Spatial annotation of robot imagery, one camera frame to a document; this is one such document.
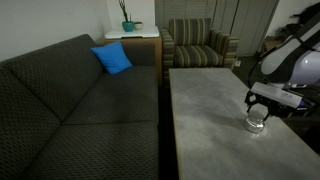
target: blue pillow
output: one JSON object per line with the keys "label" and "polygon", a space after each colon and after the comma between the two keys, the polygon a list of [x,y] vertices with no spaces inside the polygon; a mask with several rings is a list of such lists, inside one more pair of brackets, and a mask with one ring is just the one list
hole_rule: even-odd
{"label": "blue pillow", "polygon": [[91,50],[110,74],[121,72],[132,66],[123,51],[120,41],[115,41],[103,47],[94,47]]}

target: vase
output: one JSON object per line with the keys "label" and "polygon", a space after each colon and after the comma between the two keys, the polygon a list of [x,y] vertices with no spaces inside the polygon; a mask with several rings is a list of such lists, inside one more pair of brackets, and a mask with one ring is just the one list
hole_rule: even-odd
{"label": "vase", "polygon": [[132,21],[123,21],[122,22],[122,28],[125,32],[131,32],[134,29],[134,22]]}

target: sofa armrest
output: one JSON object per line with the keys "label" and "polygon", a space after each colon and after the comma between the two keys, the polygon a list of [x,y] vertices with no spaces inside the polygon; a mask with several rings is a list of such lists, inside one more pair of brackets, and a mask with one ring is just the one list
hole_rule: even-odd
{"label": "sofa armrest", "polygon": [[222,56],[223,67],[233,68],[239,39],[221,31],[210,30],[209,46]]}
{"label": "sofa armrest", "polygon": [[155,66],[152,43],[123,43],[123,50],[133,66]]}
{"label": "sofa armrest", "polygon": [[173,67],[174,42],[167,29],[161,29],[162,38],[162,79],[163,85],[169,86],[169,68]]}

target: floor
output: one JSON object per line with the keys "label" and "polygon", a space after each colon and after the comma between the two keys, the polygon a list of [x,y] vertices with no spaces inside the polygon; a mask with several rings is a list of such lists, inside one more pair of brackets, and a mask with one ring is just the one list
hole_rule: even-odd
{"label": "floor", "polygon": [[[248,86],[247,77],[256,64],[255,57],[239,58],[240,66],[233,69],[233,73]],[[251,84],[263,82],[260,64],[256,65],[250,78]],[[160,179],[179,179],[177,156],[175,149],[173,118],[171,109],[171,95],[169,88],[159,88],[159,151],[160,151]],[[303,139],[318,154],[320,153],[320,110],[306,118],[282,119],[301,139]]]}

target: dark gray sofa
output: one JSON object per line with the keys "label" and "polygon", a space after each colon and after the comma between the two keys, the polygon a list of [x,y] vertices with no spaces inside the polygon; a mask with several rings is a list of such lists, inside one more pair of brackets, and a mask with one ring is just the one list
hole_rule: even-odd
{"label": "dark gray sofa", "polygon": [[109,75],[88,35],[0,63],[0,179],[158,179],[152,44]]}

